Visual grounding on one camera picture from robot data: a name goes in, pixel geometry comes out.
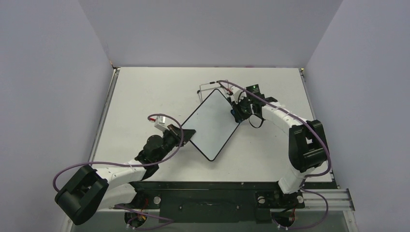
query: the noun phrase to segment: white table surface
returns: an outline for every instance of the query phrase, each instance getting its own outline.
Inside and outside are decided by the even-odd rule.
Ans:
[[[293,113],[313,119],[297,69],[285,68],[153,68],[122,67],[109,105],[95,161],[124,163],[138,155],[146,140],[162,133],[148,122],[152,113],[164,113],[180,123],[199,106],[199,85],[228,79],[242,87],[259,84]],[[211,91],[203,92],[204,99]],[[215,161],[208,161],[188,143],[147,181],[278,181],[287,167],[288,137],[265,122],[259,129],[243,122]],[[327,163],[315,170],[323,172]],[[330,182],[330,174],[309,178]]]

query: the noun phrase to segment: wall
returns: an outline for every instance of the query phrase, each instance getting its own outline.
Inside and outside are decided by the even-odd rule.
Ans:
[[[0,231],[59,231],[53,176],[89,157],[113,70],[76,0],[1,1],[0,23]]]
[[[362,232],[409,231],[410,2],[344,0],[306,67]]]
[[[342,0],[79,0],[115,66],[304,67]]]

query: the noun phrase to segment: purple cable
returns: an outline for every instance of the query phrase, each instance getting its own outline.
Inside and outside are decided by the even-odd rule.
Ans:
[[[168,115],[165,115],[165,114],[152,114],[152,115],[149,115],[149,116],[148,116],[148,119],[149,119],[150,117],[153,117],[153,116],[163,116],[163,117],[167,117],[167,118],[173,120],[173,121],[179,126],[180,129],[182,128],[181,124],[180,124],[175,118],[173,118],[173,117],[171,117],[171,116],[168,116]],[[170,158],[172,158],[172,157],[179,151],[179,149],[182,147],[183,141],[184,141],[184,131],[181,130],[181,141],[179,141],[179,144],[178,144],[178,147],[176,148],[176,150],[175,150],[170,156],[168,156],[167,158],[165,158],[165,159],[163,159],[163,160],[160,160],[160,161],[158,161],[158,162],[154,162],[154,163],[131,164],[131,165],[130,165],[130,164],[123,164],[123,163],[113,163],[113,162],[104,162],[104,161],[92,161],[92,162],[84,162],[84,163],[78,163],[78,164],[72,165],[72,166],[70,166],[70,167],[67,167],[67,168],[65,168],[65,169],[63,169],[63,170],[61,170],[61,171],[59,171],[59,172],[55,175],[55,177],[53,178],[53,188],[54,188],[57,192],[60,191],[60,189],[57,188],[57,185],[56,185],[57,178],[58,178],[63,172],[65,172],[65,171],[67,171],[67,170],[70,170],[70,169],[72,169],[72,168],[75,168],[75,167],[79,167],[79,166],[84,166],[84,165],[89,165],[89,164],[106,164],[106,165],[113,165],[113,166],[119,166],[119,167],[130,167],[130,166],[131,166],[131,167],[147,167],[147,166],[153,166],[153,165],[157,165],[157,164],[163,163],[163,162],[169,160]]]
[[[118,204],[115,205],[114,208],[115,208],[115,209],[123,209],[123,210],[127,210],[127,211],[130,211],[130,212],[136,213],[136,214],[144,215],[144,216],[147,216],[147,217],[153,217],[153,218],[156,218],[156,219],[168,221],[167,223],[164,223],[164,224],[162,224],[162,225],[153,226],[153,227],[149,227],[149,228],[135,228],[135,229],[138,230],[138,231],[154,230],[154,229],[157,229],[157,228],[160,228],[160,227],[169,225],[169,224],[171,224],[171,223],[174,222],[174,220],[169,219],[169,218],[166,218],[166,217],[163,218],[163,217],[160,217],[160,216],[157,216],[157,215],[143,213],[143,212],[140,212],[140,211],[136,211],[136,210],[133,210],[133,209],[126,208],[126,207],[124,207],[124,206],[122,206],[122,205],[118,205]],[[133,220],[135,220],[135,219],[137,219],[137,217],[131,218],[130,220],[128,220],[127,224],[128,224],[128,225],[131,225],[131,222],[132,222]]]
[[[296,116],[296,115],[294,115],[294,114],[291,114],[290,112],[286,111],[285,109],[282,109],[282,108],[280,108],[280,107],[277,107],[277,106],[275,106],[275,105],[272,105],[271,103],[269,103],[269,102],[265,101],[264,99],[262,99],[262,98],[256,96],[255,94],[251,93],[250,91],[248,91],[248,90],[242,88],[241,86],[239,86],[239,85],[237,85],[237,84],[234,84],[234,83],[232,83],[232,82],[225,81],[225,80],[219,80],[219,81],[217,81],[217,82],[218,82],[218,83],[227,83],[227,84],[229,84],[229,85],[235,86],[235,87],[237,87],[238,89],[240,89],[240,90],[242,90],[242,91],[245,91],[247,94],[253,96],[254,98],[260,100],[261,102],[263,102],[263,103],[269,105],[270,107],[275,108],[275,109],[278,109],[278,110],[284,112],[285,114],[288,114],[289,116],[291,116],[291,117],[293,117],[294,119],[298,120],[298,121],[301,122],[304,126],[307,127],[307,129],[313,134],[313,136],[315,136],[315,138],[318,140],[318,142],[319,142],[319,143],[321,144],[321,146],[323,147],[324,152],[326,153],[326,158],[327,158],[328,165],[327,165],[326,171],[324,171],[323,173],[319,173],[319,174],[308,174],[308,175],[305,176],[305,178],[307,178],[307,177],[314,177],[314,176],[326,175],[326,174],[330,171],[331,161],[330,161],[329,150],[327,149],[327,147],[326,147],[326,145],[324,144],[323,140],[322,140],[322,139],[319,137],[319,135],[315,132],[315,130],[313,130],[312,127],[310,127],[304,120],[302,120],[301,118],[299,118],[298,116]]]
[[[321,198],[323,198],[324,203],[326,204],[326,211],[325,211],[323,217],[322,217],[319,221],[317,221],[317,222],[315,222],[315,223],[313,223],[313,224],[311,224],[311,225],[308,225],[308,226],[288,227],[288,230],[303,230],[303,229],[313,228],[313,227],[319,225],[320,223],[322,223],[322,222],[326,219],[327,215],[329,214],[329,203],[327,202],[326,198],[325,198],[323,195],[321,195],[320,193],[317,193],[317,192],[313,192],[313,191],[309,191],[309,190],[303,189],[303,188],[301,188],[301,190],[304,191],[304,192],[316,194],[316,195],[320,196]],[[275,219],[274,219],[274,217],[273,217],[272,219],[273,219],[273,221],[274,221],[276,224],[278,224],[282,229],[286,229],[286,227],[281,226],[278,222],[276,222]]]

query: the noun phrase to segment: purple hose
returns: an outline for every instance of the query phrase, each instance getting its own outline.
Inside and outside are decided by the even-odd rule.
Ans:
[[[148,116],[148,119],[149,119],[150,117],[153,117],[153,116],[163,116],[163,117],[167,117],[167,118],[173,120],[173,121],[179,126],[180,129],[182,128],[181,124],[180,124],[175,118],[173,118],[173,117],[171,117],[171,116],[168,116],[168,115],[165,115],[165,114],[152,114],[152,115],[149,115],[149,116]],[[184,141],[184,131],[181,130],[181,141],[179,141],[179,144],[178,144],[178,147],[176,148],[176,150],[175,150],[170,156],[168,156],[167,158],[165,158],[165,159],[163,159],[163,160],[160,160],[160,161],[158,161],[158,162],[154,162],[154,163],[132,164],[132,165],[130,165],[130,164],[123,164],[123,163],[113,163],[113,162],[104,162],[104,161],[93,161],[93,162],[84,162],[84,163],[78,163],[78,164],[72,165],[72,166],[70,166],[70,167],[67,167],[67,168],[65,168],[65,169],[63,169],[63,170],[61,170],[61,171],[59,171],[59,172],[54,176],[54,178],[53,178],[53,188],[54,188],[55,191],[57,191],[57,192],[60,191],[60,189],[57,188],[57,185],[56,185],[57,178],[58,178],[63,172],[65,172],[65,171],[67,171],[67,170],[70,170],[70,169],[72,169],[72,168],[75,168],[75,167],[80,167],[80,166],[89,165],[89,164],[106,164],[106,165],[113,165],[113,166],[119,166],[119,167],[130,167],[130,166],[131,166],[131,167],[147,167],[147,166],[153,166],[153,165],[157,165],[157,164],[163,163],[163,162],[169,160],[170,158],[172,158],[172,157],[179,151],[179,149],[182,147],[183,141]]]
[[[321,195],[320,193],[317,193],[317,192],[313,192],[313,191],[309,191],[309,190],[303,189],[303,188],[301,188],[301,190],[304,191],[304,192],[316,194],[316,195],[320,196],[321,198],[323,198],[324,203],[326,204],[326,211],[325,211],[323,217],[322,217],[319,221],[317,221],[317,222],[315,222],[315,223],[313,223],[313,224],[310,224],[310,225],[308,225],[308,226],[288,227],[288,230],[310,229],[310,228],[315,227],[315,226],[319,225],[320,223],[322,223],[322,222],[326,219],[327,215],[329,214],[329,203],[327,202],[326,198],[325,198],[323,195]]]
[[[315,130],[313,130],[312,127],[310,127],[304,120],[302,120],[301,118],[299,118],[298,116],[296,116],[296,115],[294,115],[294,114],[291,114],[290,112],[286,111],[285,109],[282,109],[282,108],[280,108],[280,107],[277,107],[277,106],[275,106],[275,105],[272,105],[271,103],[269,103],[269,102],[265,101],[264,99],[262,99],[262,98],[256,96],[255,94],[251,93],[250,91],[248,91],[248,90],[242,88],[241,86],[239,86],[239,85],[237,85],[237,84],[234,84],[234,83],[229,82],[229,81],[224,81],[224,80],[219,80],[219,81],[217,81],[217,82],[218,82],[218,83],[227,83],[227,84],[229,84],[229,85],[235,86],[235,87],[237,87],[238,89],[240,89],[240,90],[242,90],[242,91],[245,91],[247,94],[253,96],[254,98],[260,100],[261,102],[263,102],[263,103],[269,105],[270,107],[273,107],[273,108],[275,108],[275,109],[278,109],[278,110],[284,112],[285,114],[288,114],[289,116],[291,116],[291,117],[293,117],[294,119],[298,120],[298,121],[301,122],[304,126],[307,127],[307,129],[313,134],[313,136],[315,136],[315,138],[319,141],[319,143],[320,143],[321,146],[323,147],[324,152],[326,153],[326,158],[327,158],[328,165],[327,165],[326,171],[324,171],[323,173],[319,173],[319,174],[308,174],[308,175],[305,176],[305,178],[307,178],[307,177],[314,177],[314,176],[326,175],[326,174],[330,171],[331,161],[330,161],[329,150],[327,149],[327,147],[326,147],[326,145],[324,144],[323,140],[322,140],[322,139],[319,137],[319,135],[315,132]]]
[[[169,218],[166,218],[166,217],[163,218],[163,217],[160,217],[160,216],[157,216],[157,215],[143,213],[143,212],[140,212],[140,211],[136,211],[136,210],[133,210],[133,209],[126,208],[126,207],[121,206],[121,205],[118,205],[118,204],[115,205],[114,208],[115,208],[115,209],[123,209],[123,210],[127,210],[127,211],[130,211],[130,212],[136,213],[136,214],[144,215],[144,216],[147,216],[147,217],[153,217],[153,218],[156,218],[156,219],[168,221],[168,222],[166,222],[166,223],[164,223],[164,224],[161,224],[161,225],[158,225],[158,226],[153,226],[153,227],[148,227],[148,228],[135,228],[135,229],[138,230],[138,231],[154,230],[154,229],[157,229],[157,228],[160,228],[160,227],[169,225],[169,224],[171,224],[171,223],[174,222],[174,220],[169,219]],[[130,220],[128,220],[127,224],[128,224],[128,225],[131,225],[131,222],[132,222],[133,220],[135,220],[135,219],[137,219],[137,217],[131,218]]]

